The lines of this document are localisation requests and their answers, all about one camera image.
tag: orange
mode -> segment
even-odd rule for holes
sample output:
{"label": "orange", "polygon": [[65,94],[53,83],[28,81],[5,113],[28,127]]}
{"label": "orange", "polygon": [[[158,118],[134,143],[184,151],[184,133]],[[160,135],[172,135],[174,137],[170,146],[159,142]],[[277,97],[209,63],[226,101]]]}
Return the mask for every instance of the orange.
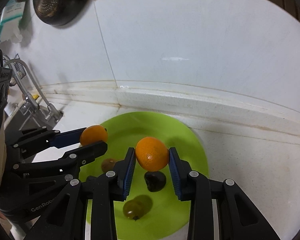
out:
{"label": "orange", "polygon": [[107,142],[107,140],[108,140],[108,132],[101,125],[89,126],[82,132],[80,136],[80,143],[82,146],[88,145],[90,143],[98,142],[98,141]]}
{"label": "orange", "polygon": [[144,137],[136,146],[138,163],[146,171],[158,171],[169,163],[169,152],[164,143],[154,137]]}

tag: backsplash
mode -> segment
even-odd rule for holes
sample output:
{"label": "backsplash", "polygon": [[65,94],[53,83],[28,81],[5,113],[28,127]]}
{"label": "backsplash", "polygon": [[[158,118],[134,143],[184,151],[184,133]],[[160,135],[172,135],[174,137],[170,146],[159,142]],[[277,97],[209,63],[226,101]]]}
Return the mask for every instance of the backsplash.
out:
{"label": "backsplash", "polygon": [[89,0],[64,27],[28,13],[24,40],[3,50],[41,85],[210,90],[300,112],[300,23],[267,0]]}

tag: metal faucet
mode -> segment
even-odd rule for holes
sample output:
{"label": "metal faucet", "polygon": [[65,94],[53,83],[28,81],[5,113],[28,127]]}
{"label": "metal faucet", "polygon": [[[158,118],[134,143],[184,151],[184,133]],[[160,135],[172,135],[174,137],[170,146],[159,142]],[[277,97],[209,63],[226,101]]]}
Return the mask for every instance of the metal faucet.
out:
{"label": "metal faucet", "polygon": [[[55,120],[55,122],[58,122],[62,117],[61,112],[59,112],[55,108],[55,106],[47,100],[47,98],[45,97],[45,95],[42,92],[41,88],[39,87],[37,81],[35,80],[35,78],[32,74],[32,71],[28,67],[28,65],[20,59],[17,59],[17,58],[10,59],[6,54],[3,54],[3,60],[5,61],[5,64],[3,65],[3,67],[9,66],[9,68],[12,69],[12,75],[13,75],[14,79],[16,80],[16,83],[18,84],[22,94],[25,97],[26,103],[23,104],[23,106],[21,107],[21,109],[20,109],[21,112],[25,113],[29,109],[31,109],[33,113],[37,113],[38,111],[40,111],[43,114],[46,121],[50,121],[50,119],[53,118]],[[15,63],[15,62],[21,63],[23,65],[23,67],[26,69],[26,72],[29,75],[32,83],[34,84],[35,88],[37,89],[37,91],[40,94],[40,96],[42,97],[42,99],[47,104],[47,111],[45,111],[43,106],[40,106],[37,103],[37,101],[33,98],[31,93],[26,89],[26,87],[22,83],[14,64],[12,64],[12,63]]]}

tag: silver screw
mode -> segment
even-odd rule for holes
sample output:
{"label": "silver screw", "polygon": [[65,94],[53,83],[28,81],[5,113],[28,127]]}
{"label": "silver screw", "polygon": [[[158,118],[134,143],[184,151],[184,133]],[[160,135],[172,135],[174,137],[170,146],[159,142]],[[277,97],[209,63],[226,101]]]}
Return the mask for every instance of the silver screw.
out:
{"label": "silver screw", "polygon": [[190,172],[189,172],[189,175],[190,175],[191,177],[198,177],[198,176],[199,176],[199,173],[198,173],[197,171],[190,171]]}
{"label": "silver screw", "polygon": [[65,180],[66,181],[71,181],[73,179],[73,176],[71,175],[71,174],[67,174],[66,176],[65,176]]}
{"label": "silver screw", "polygon": [[114,171],[108,171],[108,172],[106,173],[106,176],[109,177],[109,178],[113,177],[114,175],[115,175],[115,172],[114,172]]}
{"label": "silver screw", "polygon": [[232,179],[226,179],[226,184],[229,185],[229,186],[233,186],[234,181]]}
{"label": "silver screw", "polygon": [[79,180],[77,180],[77,179],[73,179],[73,180],[70,181],[71,186],[75,186],[75,185],[78,185],[78,184],[79,184]]}

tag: plate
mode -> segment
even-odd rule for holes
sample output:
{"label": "plate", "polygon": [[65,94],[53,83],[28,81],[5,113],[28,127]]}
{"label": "plate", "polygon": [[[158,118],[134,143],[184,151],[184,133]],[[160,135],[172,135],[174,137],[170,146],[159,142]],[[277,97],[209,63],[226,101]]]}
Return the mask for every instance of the plate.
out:
{"label": "plate", "polygon": [[[81,181],[85,181],[89,175],[101,175],[101,163],[104,159],[123,159],[128,148],[136,147],[138,141],[146,136],[158,138],[168,148],[176,147],[180,159],[188,161],[193,170],[208,176],[207,158],[201,143],[188,127],[175,118],[154,112],[132,112],[113,117],[101,125],[108,131],[108,151],[93,163],[81,167]],[[181,202],[174,194],[168,165],[161,171],[167,177],[166,186],[159,192],[149,192],[144,180],[146,171],[136,162],[127,200],[145,194],[152,198],[153,207],[148,214],[134,221],[123,215],[124,202],[114,202],[118,239],[161,239],[178,231],[189,221],[190,202]],[[89,201],[87,211],[89,223],[91,203]]]}

